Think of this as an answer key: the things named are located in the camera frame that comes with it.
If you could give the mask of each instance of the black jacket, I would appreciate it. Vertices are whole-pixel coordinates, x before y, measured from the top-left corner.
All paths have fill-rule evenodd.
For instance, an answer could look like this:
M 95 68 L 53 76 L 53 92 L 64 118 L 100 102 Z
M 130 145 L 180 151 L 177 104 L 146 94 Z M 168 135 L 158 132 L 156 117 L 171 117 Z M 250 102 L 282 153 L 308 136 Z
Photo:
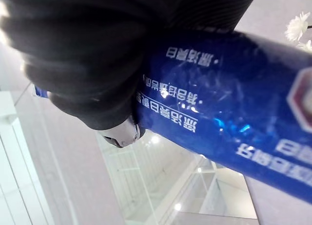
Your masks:
M 95 130 L 122 123 L 150 33 L 233 29 L 252 0 L 2 0 L 0 27 L 24 72 L 50 100 Z

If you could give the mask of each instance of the blue package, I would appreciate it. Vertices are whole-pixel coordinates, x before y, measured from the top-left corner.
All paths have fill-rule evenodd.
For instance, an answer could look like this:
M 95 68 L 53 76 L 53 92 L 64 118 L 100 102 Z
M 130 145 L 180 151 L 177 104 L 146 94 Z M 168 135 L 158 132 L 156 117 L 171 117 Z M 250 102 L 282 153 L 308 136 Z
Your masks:
M 312 203 L 312 55 L 241 33 L 151 40 L 139 124 Z
M 42 90 L 41 88 L 39 88 L 38 86 L 35 86 L 35 94 L 38 97 L 44 97 L 44 98 L 48 98 L 48 92 L 46 90 Z

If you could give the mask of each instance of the red hexagon logo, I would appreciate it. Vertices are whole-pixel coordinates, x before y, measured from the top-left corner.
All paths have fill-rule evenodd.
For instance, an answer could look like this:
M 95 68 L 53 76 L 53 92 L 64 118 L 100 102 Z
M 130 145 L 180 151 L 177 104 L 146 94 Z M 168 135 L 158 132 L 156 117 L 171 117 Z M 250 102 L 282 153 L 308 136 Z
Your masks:
M 312 68 L 298 73 L 287 102 L 301 128 L 312 133 Z

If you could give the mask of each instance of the white flower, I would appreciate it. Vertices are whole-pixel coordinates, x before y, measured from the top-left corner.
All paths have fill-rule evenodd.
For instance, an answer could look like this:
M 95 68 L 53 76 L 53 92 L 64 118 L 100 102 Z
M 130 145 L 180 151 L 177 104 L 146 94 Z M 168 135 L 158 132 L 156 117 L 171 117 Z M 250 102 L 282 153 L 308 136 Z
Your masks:
M 306 44 L 300 42 L 298 43 L 297 47 L 306 52 L 312 53 L 311 40 L 309 40 Z
M 295 17 L 295 19 L 292 19 L 291 22 L 289 22 L 287 25 L 287 31 L 285 32 L 289 41 L 299 40 L 302 37 L 308 28 L 308 22 L 306 20 L 309 15 L 310 12 L 306 14 L 303 14 L 302 12 L 299 17 Z

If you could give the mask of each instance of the glass panel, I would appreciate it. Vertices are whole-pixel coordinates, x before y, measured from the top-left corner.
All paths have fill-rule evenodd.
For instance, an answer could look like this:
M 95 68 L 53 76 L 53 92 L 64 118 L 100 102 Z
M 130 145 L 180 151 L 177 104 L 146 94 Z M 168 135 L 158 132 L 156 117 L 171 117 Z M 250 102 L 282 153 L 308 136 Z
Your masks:
M 11 93 L 0 101 L 0 225 L 53 225 Z
M 188 214 L 258 224 L 242 174 L 151 131 L 123 149 L 97 139 L 127 225 L 186 224 Z

